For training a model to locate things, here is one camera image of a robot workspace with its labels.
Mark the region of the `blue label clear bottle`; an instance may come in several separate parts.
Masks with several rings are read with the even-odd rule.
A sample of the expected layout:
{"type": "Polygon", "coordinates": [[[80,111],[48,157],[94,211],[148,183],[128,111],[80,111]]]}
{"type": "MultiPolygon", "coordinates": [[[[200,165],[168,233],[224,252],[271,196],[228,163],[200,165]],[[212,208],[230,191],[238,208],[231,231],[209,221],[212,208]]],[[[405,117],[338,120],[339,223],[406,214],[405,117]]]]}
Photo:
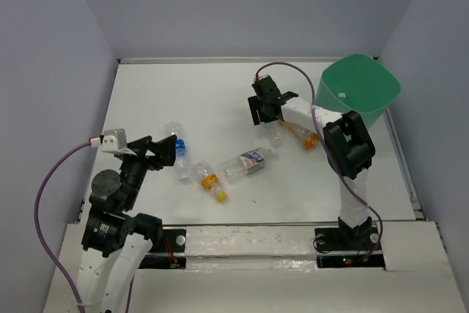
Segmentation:
{"type": "Polygon", "coordinates": [[[169,122],[165,125],[166,132],[177,137],[175,144],[175,162],[173,167],[176,170],[177,178],[182,183],[189,181],[190,165],[188,161],[185,134],[179,122],[169,122]]]}

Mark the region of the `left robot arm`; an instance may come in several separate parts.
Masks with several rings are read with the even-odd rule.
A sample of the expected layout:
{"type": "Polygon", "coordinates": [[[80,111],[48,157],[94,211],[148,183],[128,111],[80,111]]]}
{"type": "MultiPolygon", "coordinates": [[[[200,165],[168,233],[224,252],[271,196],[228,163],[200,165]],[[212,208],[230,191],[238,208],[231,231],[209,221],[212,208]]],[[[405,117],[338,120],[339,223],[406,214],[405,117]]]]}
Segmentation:
{"type": "Polygon", "coordinates": [[[147,172],[174,165],[177,137],[127,141],[123,129],[114,129],[92,138],[90,144],[122,163],[118,170],[98,172],[91,182],[74,312],[115,312],[140,262],[161,245],[163,237],[160,218],[143,213],[129,216],[128,211],[147,172]]]}

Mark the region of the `clear crushed bottle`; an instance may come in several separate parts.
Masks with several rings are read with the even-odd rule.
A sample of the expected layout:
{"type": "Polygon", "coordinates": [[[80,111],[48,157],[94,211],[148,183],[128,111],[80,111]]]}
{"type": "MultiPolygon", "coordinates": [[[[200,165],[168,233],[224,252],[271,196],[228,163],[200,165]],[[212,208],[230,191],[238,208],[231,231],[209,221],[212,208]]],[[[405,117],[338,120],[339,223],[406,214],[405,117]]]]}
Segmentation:
{"type": "Polygon", "coordinates": [[[278,122],[269,122],[265,129],[270,145],[275,149],[282,147],[285,140],[283,127],[278,122]]]}

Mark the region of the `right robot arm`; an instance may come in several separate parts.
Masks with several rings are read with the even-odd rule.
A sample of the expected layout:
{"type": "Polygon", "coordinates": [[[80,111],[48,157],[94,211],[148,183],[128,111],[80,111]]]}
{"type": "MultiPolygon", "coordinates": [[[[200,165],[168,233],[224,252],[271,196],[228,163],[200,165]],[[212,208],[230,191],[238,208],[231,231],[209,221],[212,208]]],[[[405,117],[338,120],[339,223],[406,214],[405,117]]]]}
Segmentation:
{"type": "Polygon", "coordinates": [[[317,251],[374,251],[377,242],[372,237],[379,233],[366,201],[366,177],[375,147],[360,114],[327,110],[294,92],[282,93],[270,76],[256,77],[252,87],[255,95],[248,98],[248,104],[254,124],[289,122],[317,134],[339,177],[338,225],[315,229],[317,251]]]}

